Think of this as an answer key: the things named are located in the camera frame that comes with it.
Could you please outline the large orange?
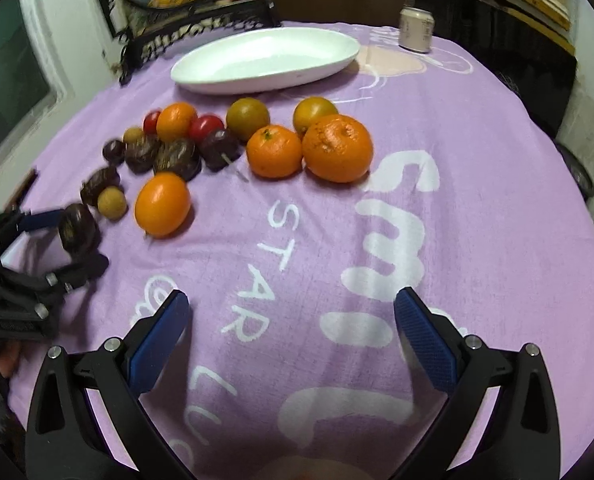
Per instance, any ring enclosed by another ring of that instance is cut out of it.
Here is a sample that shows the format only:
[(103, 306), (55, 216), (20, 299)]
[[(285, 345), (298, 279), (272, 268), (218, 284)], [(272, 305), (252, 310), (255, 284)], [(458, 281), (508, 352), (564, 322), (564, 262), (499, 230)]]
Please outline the large orange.
[(314, 122), (303, 136), (303, 161), (316, 177), (339, 184), (361, 180), (370, 170), (370, 132), (352, 117), (334, 114)]

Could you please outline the red cherry tomato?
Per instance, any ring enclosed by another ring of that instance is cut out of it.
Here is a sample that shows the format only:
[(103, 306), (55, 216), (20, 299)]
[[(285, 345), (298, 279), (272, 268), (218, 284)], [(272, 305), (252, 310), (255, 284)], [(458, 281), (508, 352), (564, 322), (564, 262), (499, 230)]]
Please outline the red cherry tomato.
[(157, 134), (157, 122), (160, 114), (161, 110), (151, 110), (145, 115), (142, 128), (148, 136), (155, 136)]
[(187, 135), (193, 142), (201, 144), (210, 133), (223, 128), (224, 122), (219, 116), (215, 114), (204, 114), (198, 116), (189, 125)]

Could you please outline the yellow-green tomato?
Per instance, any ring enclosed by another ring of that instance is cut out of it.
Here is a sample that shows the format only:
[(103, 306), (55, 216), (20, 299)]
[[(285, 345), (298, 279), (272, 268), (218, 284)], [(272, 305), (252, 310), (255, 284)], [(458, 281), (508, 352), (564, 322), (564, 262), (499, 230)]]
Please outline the yellow-green tomato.
[(303, 136), (308, 128), (317, 120), (338, 113), (337, 107), (321, 96), (309, 96), (301, 100), (293, 113), (293, 126), (299, 136)]
[(268, 107), (254, 98), (238, 99), (227, 110), (227, 129), (244, 144), (257, 130), (269, 123)]

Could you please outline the pale pink drink can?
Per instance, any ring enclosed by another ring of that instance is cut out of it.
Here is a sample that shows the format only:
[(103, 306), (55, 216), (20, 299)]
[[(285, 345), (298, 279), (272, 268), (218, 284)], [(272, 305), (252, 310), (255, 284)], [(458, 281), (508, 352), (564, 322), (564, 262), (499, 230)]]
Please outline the pale pink drink can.
[(431, 51), (435, 20), (431, 12), (405, 6), (400, 11), (398, 44), (416, 53)]

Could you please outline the round deer embroidery screen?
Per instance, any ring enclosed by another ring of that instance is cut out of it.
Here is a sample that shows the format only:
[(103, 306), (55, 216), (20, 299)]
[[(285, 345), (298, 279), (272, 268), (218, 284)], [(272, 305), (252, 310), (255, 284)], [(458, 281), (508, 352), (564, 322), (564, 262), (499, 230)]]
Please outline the round deer embroidery screen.
[(109, 35), (121, 47), (111, 66), (119, 84), (180, 41), (212, 30), (276, 27), (273, 0), (97, 0)]

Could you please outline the oval orange kumquat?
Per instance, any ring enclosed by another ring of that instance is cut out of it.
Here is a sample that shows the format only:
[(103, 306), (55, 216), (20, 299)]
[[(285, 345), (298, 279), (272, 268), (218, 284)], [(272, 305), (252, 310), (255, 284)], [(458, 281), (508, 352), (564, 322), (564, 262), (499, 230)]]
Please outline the oval orange kumquat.
[(134, 218), (147, 235), (161, 238), (182, 226), (191, 208), (192, 199), (186, 182), (173, 172), (160, 172), (138, 193)]

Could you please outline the white oval plate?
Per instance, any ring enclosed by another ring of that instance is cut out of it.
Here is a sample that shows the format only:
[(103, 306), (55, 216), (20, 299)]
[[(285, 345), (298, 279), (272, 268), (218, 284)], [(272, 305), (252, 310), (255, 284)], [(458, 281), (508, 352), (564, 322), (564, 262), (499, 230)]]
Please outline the white oval plate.
[(207, 96), (238, 96), (311, 84), (346, 68), (359, 41), (316, 27), (257, 29), (183, 55), (170, 70), (179, 87)]

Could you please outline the purple printed tablecloth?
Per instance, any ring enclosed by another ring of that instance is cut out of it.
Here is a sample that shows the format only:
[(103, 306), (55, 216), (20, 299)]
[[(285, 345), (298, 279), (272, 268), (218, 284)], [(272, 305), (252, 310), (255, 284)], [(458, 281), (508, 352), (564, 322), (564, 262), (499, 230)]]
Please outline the purple printed tablecloth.
[(468, 52), (398, 47), (343, 25), (358, 63), (266, 93), (273, 122), (324, 96), (372, 136), (367, 181), (266, 181), (245, 159), (189, 185), (188, 228), (102, 222), (106, 273), (71, 294), (55, 344), (98, 348), (172, 289), (193, 324), (143, 404), (203, 479), (385, 479), (442, 404), (401, 347), (405, 286), (492, 348), (533, 342), (558, 409), (562, 465), (594, 438), (594, 224), (551, 140)]

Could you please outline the black chair back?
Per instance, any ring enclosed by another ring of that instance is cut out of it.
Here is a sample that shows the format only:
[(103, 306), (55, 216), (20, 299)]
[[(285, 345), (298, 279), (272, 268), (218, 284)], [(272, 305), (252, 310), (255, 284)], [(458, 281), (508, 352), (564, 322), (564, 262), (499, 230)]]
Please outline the black chair back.
[(516, 16), (482, 0), (414, 0), (431, 12), (434, 35), (471, 53), (523, 102), (551, 139), (562, 126), (573, 92), (573, 53)]

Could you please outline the small orange citrus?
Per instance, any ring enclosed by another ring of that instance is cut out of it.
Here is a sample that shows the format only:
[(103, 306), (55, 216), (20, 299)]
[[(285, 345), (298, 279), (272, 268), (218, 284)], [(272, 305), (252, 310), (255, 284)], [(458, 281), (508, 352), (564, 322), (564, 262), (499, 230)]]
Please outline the small orange citrus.
[(165, 107), (157, 119), (158, 138), (170, 143), (187, 136), (190, 125), (197, 119), (197, 110), (186, 102), (175, 102)]

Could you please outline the dark purple plum with stem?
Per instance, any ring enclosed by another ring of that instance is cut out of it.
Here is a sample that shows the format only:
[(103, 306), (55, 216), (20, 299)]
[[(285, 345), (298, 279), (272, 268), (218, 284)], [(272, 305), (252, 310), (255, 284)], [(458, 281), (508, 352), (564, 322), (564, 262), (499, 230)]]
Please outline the dark purple plum with stem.
[(212, 172), (231, 166), (243, 154), (239, 139), (227, 128), (210, 132), (199, 143), (199, 151), (206, 167)]

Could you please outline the tan longan fruit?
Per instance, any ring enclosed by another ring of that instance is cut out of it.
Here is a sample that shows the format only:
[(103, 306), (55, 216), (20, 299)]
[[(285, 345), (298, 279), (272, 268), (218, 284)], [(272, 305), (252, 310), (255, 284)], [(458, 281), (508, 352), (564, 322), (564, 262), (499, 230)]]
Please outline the tan longan fruit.
[(126, 196), (117, 186), (108, 186), (98, 196), (97, 210), (104, 218), (110, 221), (118, 221), (128, 210)]

